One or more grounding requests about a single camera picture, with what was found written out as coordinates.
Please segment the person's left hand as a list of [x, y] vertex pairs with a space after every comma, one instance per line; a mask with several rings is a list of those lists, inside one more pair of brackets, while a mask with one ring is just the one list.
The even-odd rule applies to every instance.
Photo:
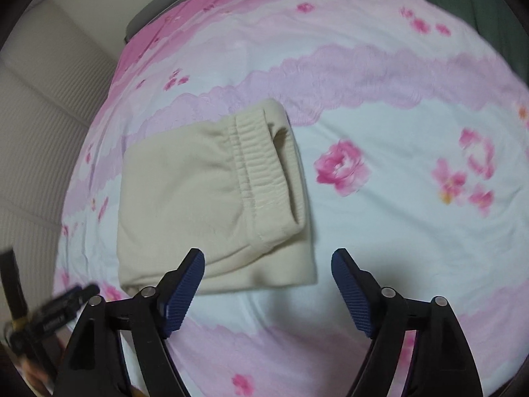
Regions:
[[37, 363], [21, 357], [17, 359], [19, 371], [25, 381], [36, 396], [50, 397], [52, 395], [52, 382], [48, 373]]

